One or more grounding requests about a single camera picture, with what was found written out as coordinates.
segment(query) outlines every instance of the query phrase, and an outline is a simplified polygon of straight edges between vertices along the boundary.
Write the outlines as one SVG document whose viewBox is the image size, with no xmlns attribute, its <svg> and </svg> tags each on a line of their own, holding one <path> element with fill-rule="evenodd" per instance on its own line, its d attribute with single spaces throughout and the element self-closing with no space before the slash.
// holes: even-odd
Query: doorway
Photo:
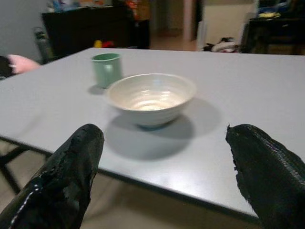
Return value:
<svg viewBox="0 0 305 229">
<path fill-rule="evenodd" d="M 202 0 L 151 0 L 150 4 L 151 49 L 195 51 Z"/>
</svg>

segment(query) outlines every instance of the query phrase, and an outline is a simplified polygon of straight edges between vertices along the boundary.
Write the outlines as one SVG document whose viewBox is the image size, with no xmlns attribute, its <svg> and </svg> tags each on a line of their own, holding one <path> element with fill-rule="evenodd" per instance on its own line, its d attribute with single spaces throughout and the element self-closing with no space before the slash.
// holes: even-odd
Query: wall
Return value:
<svg viewBox="0 0 305 229">
<path fill-rule="evenodd" d="M 166 0 L 150 0 L 150 15 L 151 33 L 168 28 L 168 3 Z"/>
<path fill-rule="evenodd" d="M 254 11 L 255 0 L 205 0 L 205 43 L 218 43 L 222 37 L 239 40 L 246 14 Z"/>
<path fill-rule="evenodd" d="M 40 60 L 32 28 L 42 26 L 47 0 L 0 0 L 0 55 L 18 54 Z"/>
<path fill-rule="evenodd" d="M 183 0 L 167 0 L 168 4 L 168 28 L 183 28 Z"/>
<path fill-rule="evenodd" d="M 195 39 L 195 0 L 184 0 L 183 7 L 183 40 L 192 41 Z"/>
</svg>

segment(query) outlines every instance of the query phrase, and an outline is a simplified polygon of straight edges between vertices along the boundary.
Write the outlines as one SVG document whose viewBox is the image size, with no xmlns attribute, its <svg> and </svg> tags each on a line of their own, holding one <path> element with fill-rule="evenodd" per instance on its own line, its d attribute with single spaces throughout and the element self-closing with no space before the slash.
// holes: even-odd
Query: dark cabinet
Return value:
<svg viewBox="0 0 305 229">
<path fill-rule="evenodd" d="M 42 19 L 57 57 L 90 48 L 96 40 L 112 41 L 115 47 L 134 45 L 134 21 L 125 6 L 44 13 Z"/>
</svg>

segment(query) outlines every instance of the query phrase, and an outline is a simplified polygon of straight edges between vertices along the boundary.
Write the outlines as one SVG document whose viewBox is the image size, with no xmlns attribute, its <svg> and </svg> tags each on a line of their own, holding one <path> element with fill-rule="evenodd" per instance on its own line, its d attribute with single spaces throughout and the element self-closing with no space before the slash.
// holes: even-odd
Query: bowl rim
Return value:
<svg viewBox="0 0 305 229">
<path fill-rule="evenodd" d="M 170 76 L 170 77 L 174 77 L 174 78 L 178 78 L 184 82 L 186 82 L 190 88 L 191 88 L 191 93 L 190 93 L 190 96 L 188 96 L 183 102 L 177 104 L 177 105 L 174 105 L 174 106 L 170 106 L 170 107 L 166 107 L 166 108 L 161 108 L 161 109 L 156 109 L 156 110 L 137 110 L 137 109 L 130 109 L 130 108 L 126 108 L 126 107 L 122 107 L 120 105 L 118 105 L 115 101 L 113 101 L 110 97 L 110 92 L 111 90 L 116 87 L 116 85 L 122 83 L 123 81 L 126 81 L 126 80 L 129 80 L 131 78 L 135 78 L 135 77 L 139 77 L 139 76 L 144 76 L 144 75 L 167 75 L 167 76 Z M 164 110 L 168 110 L 168 109 L 172 109 L 173 107 L 178 107 L 178 106 L 181 106 L 187 102 L 189 102 L 190 100 L 193 99 L 193 97 L 195 96 L 197 92 L 197 88 L 196 88 L 196 85 L 195 83 L 193 83 L 191 80 L 185 78 L 185 77 L 182 77 L 182 76 L 179 76 L 179 75 L 175 75 L 175 74 L 167 74 L 167 73 L 145 73 L 145 74 L 137 74 L 137 75 L 132 75 L 132 76 L 128 76 L 128 77 L 125 77 L 123 79 L 120 79 L 116 82 L 114 82 L 113 84 L 110 85 L 110 87 L 107 89 L 106 91 L 106 100 L 109 104 L 111 104 L 112 106 L 118 108 L 118 109 L 121 109 L 121 110 L 124 110 L 124 111 L 132 111 L 132 112 L 141 112 L 141 113 L 151 113 L 151 112 L 158 112 L 158 111 L 164 111 Z"/>
</svg>

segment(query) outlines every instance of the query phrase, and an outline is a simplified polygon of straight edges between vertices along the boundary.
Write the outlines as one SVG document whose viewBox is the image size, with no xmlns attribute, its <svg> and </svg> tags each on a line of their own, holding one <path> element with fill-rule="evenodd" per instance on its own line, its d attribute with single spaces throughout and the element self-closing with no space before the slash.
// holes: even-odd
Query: water bottle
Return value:
<svg viewBox="0 0 305 229">
<path fill-rule="evenodd" d="M 42 64 L 48 63 L 53 60 L 53 52 L 49 43 L 47 35 L 42 30 L 42 27 L 34 27 L 34 35 L 36 39 L 36 44 L 38 46 L 39 52 L 41 54 Z"/>
</svg>

